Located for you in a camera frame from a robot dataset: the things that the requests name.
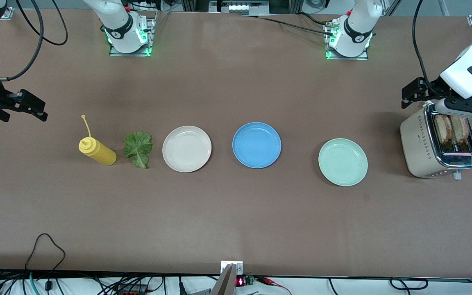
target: yellow squeeze bottle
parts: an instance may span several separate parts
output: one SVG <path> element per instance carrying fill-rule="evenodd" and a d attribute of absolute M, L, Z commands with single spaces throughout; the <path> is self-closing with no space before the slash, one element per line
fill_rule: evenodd
<path fill-rule="evenodd" d="M 110 166 L 116 162 L 118 156 L 111 149 L 99 142 L 97 139 L 90 136 L 90 128 L 86 123 L 85 115 L 81 115 L 88 131 L 88 137 L 83 138 L 79 142 L 79 151 L 85 155 L 95 159 L 105 166 Z"/>

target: green plate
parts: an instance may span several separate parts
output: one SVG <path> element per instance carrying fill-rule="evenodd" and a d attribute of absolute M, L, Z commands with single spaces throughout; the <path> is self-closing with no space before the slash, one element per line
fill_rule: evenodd
<path fill-rule="evenodd" d="M 320 149 L 318 164 L 330 182 L 341 186 L 352 186 L 367 174 L 367 156 L 362 148 L 351 140 L 335 138 Z"/>

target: lettuce leaf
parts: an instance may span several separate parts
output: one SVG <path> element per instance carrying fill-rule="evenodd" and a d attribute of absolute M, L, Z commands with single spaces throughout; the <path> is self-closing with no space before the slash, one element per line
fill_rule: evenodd
<path fill-rule="evenodd" d="M 125 135 L 125 157 L 131 158 L 138 168 L 147 168 L 148 156 L 152 150 L 152 137 L 147 132 L 136 131 Z"/>

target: toast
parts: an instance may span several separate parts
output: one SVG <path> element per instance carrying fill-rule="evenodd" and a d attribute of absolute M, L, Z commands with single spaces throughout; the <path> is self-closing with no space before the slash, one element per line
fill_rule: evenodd
<path fill-rule="evenodd" d="M 453 126 L 453 136 L 457 144 L 461 144 L 469 137 L 469 121 L 467 118 L 459 116 L 450 116 Z"/>
<path fill-rule="evenodd" d="M 453 133 L 453 125 L 451 120 L 446 115 L 439 115 L 435 117 L 436 121 L 436 133 L 438 140 L 442 144 L 446 144 L 451 140 L 451 134 Z"/>

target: teal cable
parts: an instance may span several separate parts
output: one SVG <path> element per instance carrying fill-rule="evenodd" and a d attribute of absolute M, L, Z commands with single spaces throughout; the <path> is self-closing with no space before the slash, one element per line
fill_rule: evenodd
<path fill-rule="evenodd" d="M 36 295 L 41 295 L 39 294 L 38 288 L 36 288 L 36 283 L 34 283 L 34 279 L 32 278 L 32 272 L 30 272 L 30 276 L 28 276 L 28 279 L 30 279 L 30 284 L 32 285 L 34 293 L 36 293 Z"/>

